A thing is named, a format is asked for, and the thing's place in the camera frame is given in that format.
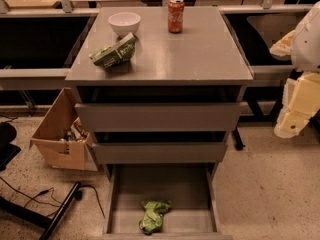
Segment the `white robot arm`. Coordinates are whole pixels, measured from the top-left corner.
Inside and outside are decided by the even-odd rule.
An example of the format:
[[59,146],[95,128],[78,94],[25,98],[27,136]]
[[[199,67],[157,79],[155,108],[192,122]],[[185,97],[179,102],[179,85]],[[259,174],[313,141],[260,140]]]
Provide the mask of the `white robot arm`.
[[302,73],[288,78],[283,90],[283,107],[274,133],[281,138],[297,136],[320,110],[320,2],[313,5],[297,27],[277,41],[270,53],[291,57]]

